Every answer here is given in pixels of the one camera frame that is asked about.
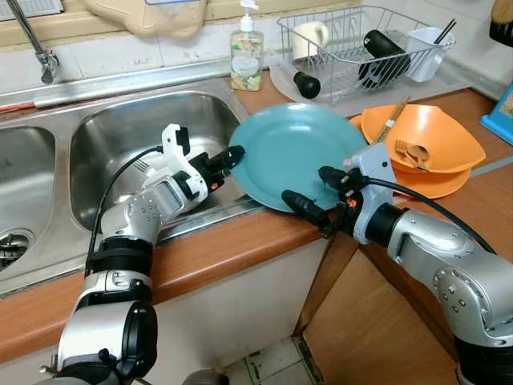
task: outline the soap dispenser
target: soap dispenser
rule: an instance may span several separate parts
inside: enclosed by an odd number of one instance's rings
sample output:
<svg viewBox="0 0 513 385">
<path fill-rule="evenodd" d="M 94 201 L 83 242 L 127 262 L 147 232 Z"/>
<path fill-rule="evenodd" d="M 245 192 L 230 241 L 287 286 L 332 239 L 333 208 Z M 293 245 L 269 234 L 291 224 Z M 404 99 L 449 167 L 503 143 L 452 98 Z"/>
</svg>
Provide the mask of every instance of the soap dispenser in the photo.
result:
<svg viewBox="0 0 513 385">
<path fill-rule="evenodd" d="M 264 34 L 254 30 L 250 10 L 258 10 L 253 0 L 241 0 L 245 15 L 240 20 L 240 30 L 232 32 L 232 88 L 245 91 L 259 91 L 262 88 L 262 59 Z"/>
</svg>

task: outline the wooden chopsticks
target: wooden chopsticks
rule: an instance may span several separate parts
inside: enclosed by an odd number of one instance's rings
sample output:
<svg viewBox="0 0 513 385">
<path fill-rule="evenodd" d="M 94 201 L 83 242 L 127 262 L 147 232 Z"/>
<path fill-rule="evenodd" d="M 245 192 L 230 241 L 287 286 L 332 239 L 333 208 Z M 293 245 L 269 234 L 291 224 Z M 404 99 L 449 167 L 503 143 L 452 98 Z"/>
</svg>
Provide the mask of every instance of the wooden chopsticks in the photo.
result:
<svg viewBox="0 0 513 385">
<path fill-rule="evenodd" d="M 395 106 L 395 109 L 392 111 L 392 114 L 388 118 L 388 120 L 383 124 L 383 128 L 376 136 L 376 139 L 374 140 L 374 143 L 382 142 L 386 139 L 388 136 L 388 133 L 390 132 L 390 129 L 394 126 L 395 121 L 398 119 L 398 117 L 401 115 L 402 110 L 404 110 L 404 107 L 408 104 L 410 101 L 409 96 L 405 96 L 401 103 Z"/>
<path fill-rule="evenodd" d="M 453 26 L 455 26 L 455 25 L 456 25 L 456 19 L 453 18 L 451 21 L 449 21 L 449 24 L 446 25 L 446 27 L 443 29 L 443 31 L 434 40 L 433 44 L 439 44 L 443 40 L 443 38 L 446 37 L 446 34 L 448 34 L 449 31 L 452 30 Z"/>
</svg>

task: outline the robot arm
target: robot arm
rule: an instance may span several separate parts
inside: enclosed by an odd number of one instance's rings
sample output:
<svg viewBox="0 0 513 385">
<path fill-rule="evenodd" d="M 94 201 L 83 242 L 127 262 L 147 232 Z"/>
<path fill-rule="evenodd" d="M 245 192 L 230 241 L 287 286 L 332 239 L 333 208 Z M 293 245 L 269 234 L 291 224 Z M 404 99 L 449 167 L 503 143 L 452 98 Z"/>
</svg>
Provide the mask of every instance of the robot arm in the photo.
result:
<svg viewBox="0 0 513 385">
<path fill-rule="evenodd" d="M 103 241 L 87 259 L 83 292 L 64 327 L 49 385 L 121 385 L 144 377 L 156 361 L 151 256 L 163 225 L 218 189 L 244 155 L 240 146 L 187 160 L 188 133 L 168 125 L 160 167 L 140 192 L 108 209 Z"/>
<path fill-rule="evenodd" d="M 363 176 L 395 181 L 384 144 L 363 149 L 345 166 L 348 172 L 319 170 L 339 191 L 337 220 L 301 194 L 287 190 L 283 199 L 327 237 L 344 231 L 363 244 L 383 245 L 437 296 L 454 335 L 462 385 L 513 383 L 513 264 L 477 246 L 452 223 L 394 207 L 389 188 L 367 185 Z"/>
</svg>

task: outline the kitchen sink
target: kitchen sink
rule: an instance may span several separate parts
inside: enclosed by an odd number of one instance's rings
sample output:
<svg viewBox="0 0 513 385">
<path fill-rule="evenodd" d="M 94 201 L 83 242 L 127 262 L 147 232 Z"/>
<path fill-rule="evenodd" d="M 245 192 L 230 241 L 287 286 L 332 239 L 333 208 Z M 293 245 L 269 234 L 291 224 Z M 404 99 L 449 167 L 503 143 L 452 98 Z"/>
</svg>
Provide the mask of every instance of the kitchen sink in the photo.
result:
<svg viewBox="0 0 513 385">
<path fill-rule="evenodd" d="M 45 129 L 0 131 L 0 270 L 18 260 L 50 219 L 55 141 Z"/>
<path fill-rule="evenodd" d="M 239 120 L 219 98 L 191 91 L 123 103 L 86 117 L 73 135 L 70 156 L 71 207 L 82 226 L 92 229 L 96 207 L 115 171 L 138 152 L 161 144 L 162 130 L 169 123 L 188 128 L 191 151 L 187 158 L 191 159 L 202 152 L 214 156 L 227 148 Z M 106 208 L 139 190 L 147 178 L 145 169 L 160 157 L 148 154 L 127 169 L 113 184 Z M 180 219 L 230 204 L 243 195 L 229 177 L 223 188 Z"/>
<path fill-rule="evenodd" d="M 128 159 L 160 144 L 168 124 L 188 128 L 188 157 L 214 156 L 247 118 L 226 82 L 213 79 L 0 122 L 0 297 L 83 268 L 107 182 Z M 122 174 L 107 207 L 140 189 L 157 156 Z M 160 242 L 258 209 L 229 177 L 194 211 L 167 223 Z"/>
</svg>

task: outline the cabinet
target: cabinet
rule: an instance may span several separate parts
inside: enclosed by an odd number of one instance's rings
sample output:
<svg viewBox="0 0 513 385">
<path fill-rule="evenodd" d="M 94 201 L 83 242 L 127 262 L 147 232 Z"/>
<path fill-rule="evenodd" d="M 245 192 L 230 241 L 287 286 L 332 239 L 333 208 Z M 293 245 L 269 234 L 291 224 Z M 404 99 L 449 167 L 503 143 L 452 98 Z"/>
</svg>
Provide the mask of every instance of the cabinet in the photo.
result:
<svg viewBox="0 0 513 385">
<path fill-rule="evenodd" d="M 157 305 L 159 358 L 146 379 L 180 385 L 193 371 L 225 367 L 291 335 L 325 244 L 312 242 Z M 38 368 L 51 351 L 0 365 L 0 383 L 45 379 Z"/>
<path fill-rule="evenodd" d="M 456 363 L 357 251 L 304 332 L 326 383 L 455 385 Z"/>
</svg>

